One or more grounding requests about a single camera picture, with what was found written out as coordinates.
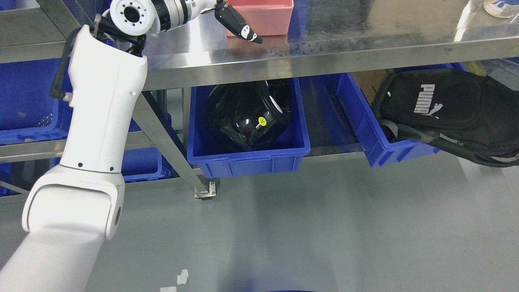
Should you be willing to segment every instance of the stainless steel table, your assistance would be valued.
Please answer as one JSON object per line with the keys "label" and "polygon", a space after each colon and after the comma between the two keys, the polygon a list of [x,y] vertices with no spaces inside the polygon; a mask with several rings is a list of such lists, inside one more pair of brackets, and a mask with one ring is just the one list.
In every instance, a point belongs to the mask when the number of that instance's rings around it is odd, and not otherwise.
{"label": "stainless steel table", "polygon": [[[17,21],[15,16],[20,21],[22,16],[26,18],[24,12],[42,9],[63,34],[74,25],[74,21],[58,25],[59,14],[52,9],[55,6],[48,5],[48,1],[38,2],[44,5],[11,13],[12,21]],[[174,31],[148,38],[144,53],[149,72],[144,90],[519,56],[519,20],[490,16],[482,8],[483,0],[294,2],[288,35],[265,37],[262,45],[226,37],[213,14],[201,15]],[[61,0],[52,3],[65,6]],[[7,12],[0,11],[0,23]],[[23,39],[23,35],[12,39]],[[57,58],[62,43],[52,40],[12,46],[0,39],[0,62]],[[40,51],[33,55],[35,49]],[[186,94],[184,117],[189,112],[188,100]],[[128,147],[156,146],[180,170],[184,181],[196,187],[198,194],[207,195],[207,184],[196,177],[199,169],[187,163],[183,146],[175,140],[164,118],[158,117],[160,112],[157,103],[140,97],[134,119],[144,129],[144,135],[131,136]],[[0,162],[60,156],[63,142],[0,147]],[[312,154],[329,159],[337,152],[316,147]]]}

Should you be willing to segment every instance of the yellow sticker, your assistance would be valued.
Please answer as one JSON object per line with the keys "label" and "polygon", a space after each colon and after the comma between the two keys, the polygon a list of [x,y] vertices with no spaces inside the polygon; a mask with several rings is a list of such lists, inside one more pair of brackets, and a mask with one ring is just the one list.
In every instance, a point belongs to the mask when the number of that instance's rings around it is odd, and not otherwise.
{"label": "yellow sticker", "polygon": [[262,117],[262,116],[260,116],[260,117],[258,118],[258,122],[259,122],[260,125],[262,125],[262,126],[264,126],[264,127],[267,125],[267,119],[265,119],[265,118]]}

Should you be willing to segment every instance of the paper scrap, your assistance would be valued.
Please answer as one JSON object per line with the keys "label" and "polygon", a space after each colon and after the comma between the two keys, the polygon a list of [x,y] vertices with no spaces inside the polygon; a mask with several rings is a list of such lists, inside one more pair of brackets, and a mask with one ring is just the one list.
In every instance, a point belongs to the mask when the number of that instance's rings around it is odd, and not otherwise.
{"label": "paper scrap", "polygon": [[176,276],[176,284],[177,285],[185,285],[187,283],[187,278],[189,277],[189,272],[187,269],[182,270],[180,275]]}
{"label": "paper scrap", "polygon": [[160,289],[160,292],[176,292],[176,287],[164,287]]}

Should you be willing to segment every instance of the gray floor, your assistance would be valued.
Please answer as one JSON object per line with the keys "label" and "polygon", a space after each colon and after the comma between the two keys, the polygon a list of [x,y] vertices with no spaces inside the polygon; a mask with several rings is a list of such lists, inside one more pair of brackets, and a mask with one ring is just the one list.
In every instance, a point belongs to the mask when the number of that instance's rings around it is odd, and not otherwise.
{"label": "gray floor", "polygon": [[[371,169],[363,160],[127,194],[87,291],[518,291],[519,167],[449,154]],[[0,205],[0,266],[23,239]]]}

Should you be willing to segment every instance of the pink bin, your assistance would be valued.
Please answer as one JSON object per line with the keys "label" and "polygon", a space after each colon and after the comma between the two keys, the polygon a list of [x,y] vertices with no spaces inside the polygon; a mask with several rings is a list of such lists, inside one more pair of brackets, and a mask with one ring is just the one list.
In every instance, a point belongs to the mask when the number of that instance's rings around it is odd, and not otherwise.
{"label": "pink bin", "polygon": [[[286,35],[294,10],[294,0],[227,0],[260,36]],[[227,36],[234,36],[225,30]]]}

